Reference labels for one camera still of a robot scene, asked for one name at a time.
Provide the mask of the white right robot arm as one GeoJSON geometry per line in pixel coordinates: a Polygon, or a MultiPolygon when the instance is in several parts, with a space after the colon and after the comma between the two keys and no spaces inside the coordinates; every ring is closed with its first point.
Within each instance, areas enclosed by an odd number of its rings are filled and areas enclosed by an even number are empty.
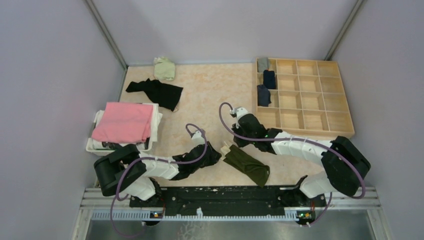
{"type": "Polygon", "coordinates": [[[252,113],[232,113],[231,131],[240,147],[253,145],[261,152],[292,156],[312,162],[323,170],[303,177],[293,192],[299,206],[307,206],[321,194],[340,192],[355,197],[371,169],[370,162],[344,136],[334,140],[313,140],[277,128],[265,128],[252,113]]]}

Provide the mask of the navy underwear cream waistband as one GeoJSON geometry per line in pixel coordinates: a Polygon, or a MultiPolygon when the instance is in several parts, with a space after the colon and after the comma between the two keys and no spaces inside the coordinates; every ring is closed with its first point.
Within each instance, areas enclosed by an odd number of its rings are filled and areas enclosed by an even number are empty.
{"type": "Polygon", "coordinates": [[[263,84],[257,85],[256,89],[257,89],[257,105],[259,107],[268,107],[272,103],[271,93],[269,89],[263,84]]]}

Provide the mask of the grey underwear white waistband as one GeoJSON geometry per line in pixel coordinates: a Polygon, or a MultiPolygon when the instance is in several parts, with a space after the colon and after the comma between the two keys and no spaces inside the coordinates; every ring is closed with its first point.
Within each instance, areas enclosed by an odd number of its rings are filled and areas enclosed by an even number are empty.
{"type": "Polygon", "coordinates": [[[270,60],[268,57],[260,57],[256,60],[257,63],[257,72],[263,73],[265,70],[270,68],[270,60]]]}

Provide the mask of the navy orange underwear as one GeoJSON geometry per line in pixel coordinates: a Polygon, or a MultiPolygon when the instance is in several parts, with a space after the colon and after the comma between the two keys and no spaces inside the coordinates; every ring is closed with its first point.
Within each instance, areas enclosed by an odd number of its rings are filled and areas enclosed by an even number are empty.
{"type": "Polygon", "coordinates": [[[273,70],[263,71],[263,85],[270,90],[277,89],[276,74],[273,70]]]}

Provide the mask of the dark green underwear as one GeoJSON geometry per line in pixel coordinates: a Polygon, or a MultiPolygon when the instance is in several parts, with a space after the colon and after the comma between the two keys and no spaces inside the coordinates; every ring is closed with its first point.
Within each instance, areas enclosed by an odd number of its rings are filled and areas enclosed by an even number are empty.
{"type": "Polygon", "coordinates": [[[270,167],[244,152],[238,146],[225,144],[220,148],[225,163],[248,176],[257,186],[263,188],[269,177],[270,167]]]}

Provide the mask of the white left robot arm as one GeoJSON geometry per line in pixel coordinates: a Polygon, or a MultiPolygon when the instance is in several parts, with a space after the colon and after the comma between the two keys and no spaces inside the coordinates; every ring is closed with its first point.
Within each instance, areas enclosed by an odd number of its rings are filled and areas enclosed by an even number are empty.
{"type": "Polygon", "coordinates": [[[215,165],[221,157],[210,142],[171,157],[146,154],[130,144],[98,159],[93,167],[103,196],[116,195],[120,186],[120,193],[137,197],[154,207],[161,198],[155,177],[183,180],[199,169],[215,165]]]}

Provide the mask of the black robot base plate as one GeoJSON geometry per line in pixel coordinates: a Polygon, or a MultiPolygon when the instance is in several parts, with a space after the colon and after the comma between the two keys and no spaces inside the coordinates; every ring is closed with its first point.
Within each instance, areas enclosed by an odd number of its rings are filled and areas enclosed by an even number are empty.
{"type": "Polygon", "coordinates": [[[286,208],[326,204],[324,195],[308,198],[288,185],[163,187],[146,201],[132,196],[129,202],[131,208],[164,209],[168,217],[193,216],[198,209],[206,217],[283,216],[286,208]]]}

